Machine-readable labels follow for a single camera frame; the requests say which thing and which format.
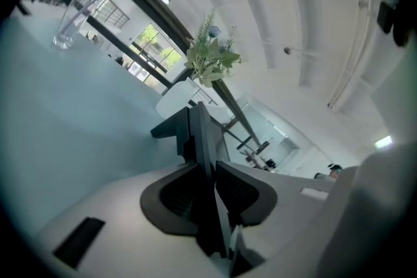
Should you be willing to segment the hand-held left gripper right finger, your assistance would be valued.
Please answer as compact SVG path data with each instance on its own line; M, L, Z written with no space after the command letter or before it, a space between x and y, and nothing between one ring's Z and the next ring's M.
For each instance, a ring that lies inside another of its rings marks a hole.
M319 213L333 181L271 173L236 163L216 165L216 191L245 245L270 259Z

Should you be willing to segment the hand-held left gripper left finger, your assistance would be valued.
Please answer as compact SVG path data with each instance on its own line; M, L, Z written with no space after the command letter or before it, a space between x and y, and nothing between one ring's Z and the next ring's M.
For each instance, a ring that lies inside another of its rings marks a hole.
M39 244L65 277L208 277L191 164L111 182L51 220Z

